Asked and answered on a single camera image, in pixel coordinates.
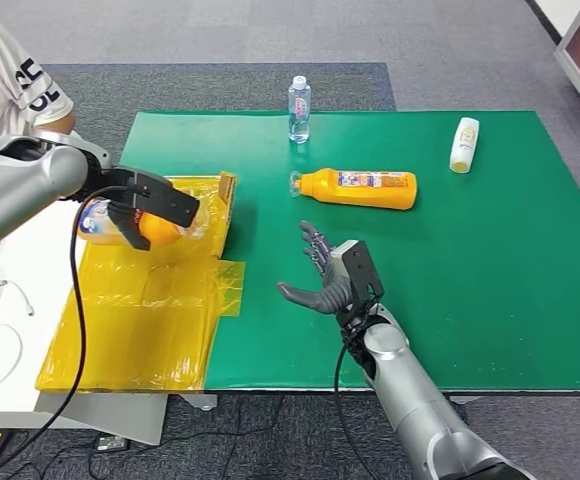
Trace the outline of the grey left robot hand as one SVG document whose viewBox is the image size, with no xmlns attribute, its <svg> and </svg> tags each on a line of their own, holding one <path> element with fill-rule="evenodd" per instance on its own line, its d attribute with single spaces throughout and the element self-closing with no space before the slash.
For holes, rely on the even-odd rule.
<svg viewBox="0 0 580 480">
<path fill-rule="evenodd" d="M 149 194 L 146 179 L 146 175 L 132 169 L 103 170 L 94 180 L 95 191 L 106 187 L 119 187 L 119 190 L 107 190 L 84 202 L 77 233 L 95 244 L 127 243 L 138 250 L 149 250 L 150 242 L 140 231 L 142 212 L 136 207 L 135 197 Z"/>
</svg>

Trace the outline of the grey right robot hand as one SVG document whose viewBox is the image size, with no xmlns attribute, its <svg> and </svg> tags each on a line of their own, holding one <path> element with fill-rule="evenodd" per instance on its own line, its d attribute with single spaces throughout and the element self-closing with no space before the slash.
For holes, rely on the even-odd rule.
<svg viewBox="0 0 580 480">
<path fill-rule="evenodd" d="M 316 268 L 322 288 L 316 292 L 301 290 L 285 282 L 278 282 L 277 290 L 285 300 L 322 314 L 336 314 L 347 309 L 352 301 L 352 288 L 343 265 L 336 260 L 332 247 L 322 232 L 307 221 L 299 223 L 307 246 L 304 253 Z"/>
</svg>

